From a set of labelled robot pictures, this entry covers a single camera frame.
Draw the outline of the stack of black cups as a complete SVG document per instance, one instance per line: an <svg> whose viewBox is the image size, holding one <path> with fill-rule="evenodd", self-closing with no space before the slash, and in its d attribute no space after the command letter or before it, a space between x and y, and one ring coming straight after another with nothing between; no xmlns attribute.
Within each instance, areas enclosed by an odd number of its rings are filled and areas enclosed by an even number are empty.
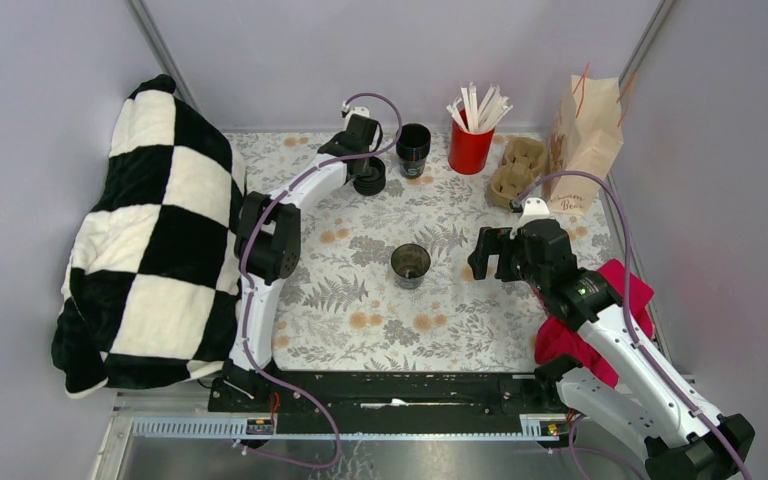
<svg viewBox="0 0 768 480"><path fill-rule="evenodd" d="M396 143L401 174L407 179L420 177L431 147L431 132L422 124L408 123L401 128Z"/></svg>

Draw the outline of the single black coffee cup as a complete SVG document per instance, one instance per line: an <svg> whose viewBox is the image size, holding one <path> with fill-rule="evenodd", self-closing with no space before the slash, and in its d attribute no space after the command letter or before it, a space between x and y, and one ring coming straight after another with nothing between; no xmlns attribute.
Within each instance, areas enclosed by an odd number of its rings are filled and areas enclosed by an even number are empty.
<svg viewBox="0 0 768 480"><path fill-rule="evenodd" d="M431 258L421 245L407 243L398 246L390 256L390 266L395 283L403 289L417 289L428 273Z"/></svg>

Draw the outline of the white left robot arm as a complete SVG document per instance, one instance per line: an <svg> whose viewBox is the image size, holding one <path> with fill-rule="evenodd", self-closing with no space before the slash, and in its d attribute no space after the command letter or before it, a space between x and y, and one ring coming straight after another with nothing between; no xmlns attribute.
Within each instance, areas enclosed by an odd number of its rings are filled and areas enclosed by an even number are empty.
<svg viewBox="0 0 768 480"><path fill-rule="evenodd" d="M381 138L381 125L368 110L352 107L343 130L319 148L305 171L269 194L245 195L235 244L241 260L238 332L212 382L209 410L256 411L269 401L270 383L261 373L274 369L274 320L284 283L301 259L303 215L346 184L364 196L380 193L386 167L372 149Z"/></svg>

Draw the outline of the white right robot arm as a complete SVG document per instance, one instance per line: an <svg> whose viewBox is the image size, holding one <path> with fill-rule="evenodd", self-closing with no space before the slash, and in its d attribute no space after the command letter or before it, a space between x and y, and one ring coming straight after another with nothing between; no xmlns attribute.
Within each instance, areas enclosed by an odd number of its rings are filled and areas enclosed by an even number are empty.
<svg viewBox="0 0 768 480"><path fill-rule="evenodd" d="M514 228L480 229L468 257L482 280L496 256L495 277L525 281L550 314L575 331L631 390L627 397L570 355L535 372L535 402L557 412L567 406L622 441L652 479L728 479L746 475L755 437L741 414L725 416L689 384L626 318L627 302L597 271L581 268L567 232L552 219Z"/></svg>

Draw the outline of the crumpled magenta cloth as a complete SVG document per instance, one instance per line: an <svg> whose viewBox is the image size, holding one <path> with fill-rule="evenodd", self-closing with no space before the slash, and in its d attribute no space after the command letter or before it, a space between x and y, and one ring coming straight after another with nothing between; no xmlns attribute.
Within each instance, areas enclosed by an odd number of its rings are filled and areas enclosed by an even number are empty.
<svg viewBox="0 0 768 480"><path fill-rule="evenodd" d="M623 292L625 266L616 258L601 265L596 272L619 294ZM654 298L654 289L635 274L630 276L630 311L643 334L652 339L654 323L647 311ZM609 387L615 388L620 376L611 364L575 331L567 327L558 317L549 315L538 329L534 344L534 360L538 365L568 354L580 361L594 376Z"/></svg>

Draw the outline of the brown cardboard cup carrier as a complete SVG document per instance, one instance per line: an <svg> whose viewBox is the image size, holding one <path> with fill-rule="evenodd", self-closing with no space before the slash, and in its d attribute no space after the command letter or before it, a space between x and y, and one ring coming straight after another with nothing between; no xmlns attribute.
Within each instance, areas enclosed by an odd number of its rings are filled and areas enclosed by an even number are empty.
<svg viewBox="0 0 768 480"><path fill-rule="evenodd" d="M511 209L510 202L547 170L546 145L527 137L511 139L504 150L500 166L494 171L488 198L497 207Z"/></svg>

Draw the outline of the red cup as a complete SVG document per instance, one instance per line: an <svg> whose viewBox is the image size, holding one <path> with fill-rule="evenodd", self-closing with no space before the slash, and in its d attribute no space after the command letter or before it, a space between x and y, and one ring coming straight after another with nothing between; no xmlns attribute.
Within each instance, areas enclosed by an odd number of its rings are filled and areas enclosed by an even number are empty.
<svg viewBox="0 0 768 480"><path fill-rule="evenodd" d="M451 169L462 175L480 173L485 168L494 134L494 130L481 134L468 133L453 120L448 155Z"/></svg>

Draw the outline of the tan paper bag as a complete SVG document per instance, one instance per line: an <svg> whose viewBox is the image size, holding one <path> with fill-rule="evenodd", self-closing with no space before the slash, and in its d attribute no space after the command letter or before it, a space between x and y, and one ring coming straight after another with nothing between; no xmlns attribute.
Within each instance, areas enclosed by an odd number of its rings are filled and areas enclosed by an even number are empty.
<svg viewBox="0 0 768 480"><path fill-rule="evenodd" d="M546 172L563 174L542 185L551 212L584 215L589 210L601 187L573 173L606 178L624 144L622 125L635 85L635 76L622 85L617 77L595 79L587 71L568 80L547 140Z"/></svg>

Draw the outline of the white wrapped straws bundle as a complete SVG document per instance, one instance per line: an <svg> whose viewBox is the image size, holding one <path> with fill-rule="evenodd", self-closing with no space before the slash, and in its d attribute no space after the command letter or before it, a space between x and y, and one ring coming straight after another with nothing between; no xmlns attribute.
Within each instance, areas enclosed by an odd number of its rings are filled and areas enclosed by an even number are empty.
<svg viewBox="0 0 768 480"><path fill-rule="evenodd" d="M446 106L455 125L474 135L494 130L512 109L509 98L501 94L498 85L491 85L480 95L473 82L461 87L459 95Z"/></svg>

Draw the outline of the black white checkered blanket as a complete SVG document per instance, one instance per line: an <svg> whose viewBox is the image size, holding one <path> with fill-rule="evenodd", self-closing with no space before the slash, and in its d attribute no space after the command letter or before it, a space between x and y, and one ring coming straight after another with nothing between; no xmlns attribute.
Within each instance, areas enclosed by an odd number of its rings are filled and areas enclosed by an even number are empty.
<svg viewBox="0 0 768 480"><path fill-rule="evenodd" d="M175 91L161 74L125 100L75 237L51 345L72 399L203 378L234 342L246 165Z"/></svg>

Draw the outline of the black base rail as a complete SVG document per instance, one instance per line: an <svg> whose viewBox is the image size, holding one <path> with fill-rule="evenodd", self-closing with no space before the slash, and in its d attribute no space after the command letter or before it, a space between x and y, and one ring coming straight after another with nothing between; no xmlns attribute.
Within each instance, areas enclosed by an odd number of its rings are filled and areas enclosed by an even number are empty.
<svg viewBox="0 0 768 480"><path fill-rule="evenodd" d="M567 409L531 374L275 370L262 414L283 435L517 435L523 419L561 422Z"/></svg>

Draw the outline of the aluminium front frame rail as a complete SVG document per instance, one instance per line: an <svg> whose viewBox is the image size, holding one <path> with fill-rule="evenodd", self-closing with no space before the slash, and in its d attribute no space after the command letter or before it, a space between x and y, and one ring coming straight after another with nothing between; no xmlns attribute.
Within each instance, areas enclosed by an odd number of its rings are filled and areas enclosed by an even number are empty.
<svg viewBox="0 0 768 480"><path fill-rule="evenodd" d="M303 402L293 433L286 408L208 409L202 390L121 394L93 479L572 479L567 429L520 415L512 432L374 433L351 428L336 408Z"/></svg>

